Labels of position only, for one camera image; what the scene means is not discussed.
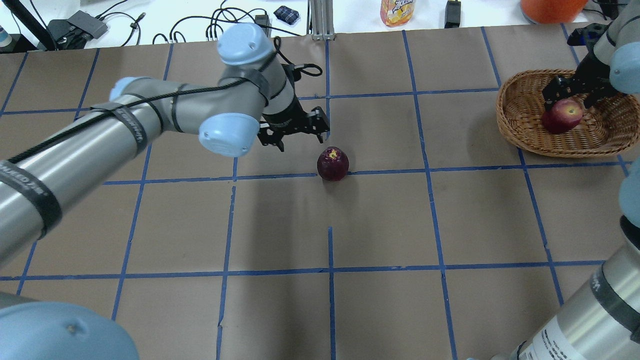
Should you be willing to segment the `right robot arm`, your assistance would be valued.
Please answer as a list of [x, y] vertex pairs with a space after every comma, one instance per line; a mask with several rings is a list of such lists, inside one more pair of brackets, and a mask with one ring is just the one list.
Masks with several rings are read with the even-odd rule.
[[510, 353], [623, 244], [617, 158], [552, 159], [500, 139], [485, 93], [418, 95], [418, 173], [356, 175], [363, 216], [334, 222], [334, 354]]

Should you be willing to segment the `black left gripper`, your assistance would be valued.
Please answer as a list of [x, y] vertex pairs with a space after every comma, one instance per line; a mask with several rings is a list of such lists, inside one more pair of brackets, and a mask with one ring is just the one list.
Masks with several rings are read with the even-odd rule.
[[282, 153], [285, 151], [284, 136], [305, 133], [324, 143], [330, 132], [330, 120], [322, 107], [305, 111], [297, 97], [292, 98], [284, 110], [271, 114], [264, 112], [262, 118], [257, 133], [260, 143], [263, 147], [275, 147]]

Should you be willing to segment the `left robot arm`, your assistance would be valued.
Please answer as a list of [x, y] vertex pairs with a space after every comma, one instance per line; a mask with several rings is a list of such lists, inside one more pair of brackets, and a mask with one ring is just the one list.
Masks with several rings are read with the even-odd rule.
[[[259, 141], [284, 150], [283, 137], [323, 142], [329, 117], [305, 111], [295, 92], [302, 65], [277, 59], [279, 39], [236, 23], [216, 44], [225, 69], [213, 87], [124, 77], [109, 100], [38, 145], [1, 162], [1, 263], [50, 234], [64, 214], [164, 132], [193, 134], [208, 151], [246, 155]], [[137, 360], [133, 339], [86, 307], [1, 294], [3, 360]]]

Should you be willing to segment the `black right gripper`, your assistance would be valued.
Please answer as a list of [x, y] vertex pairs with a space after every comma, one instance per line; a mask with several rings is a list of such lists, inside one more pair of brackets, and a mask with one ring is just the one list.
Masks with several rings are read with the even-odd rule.
[[551, 111], [560, 100], [586, 94], [582, 104], [585, 109], [590, 109], [599, 101], [622, 93], [610, 82], [610, 66], [589, 53], [578, 64], [572, 76], [554, 75], [542, 89], [542, 98], [544, 109]]

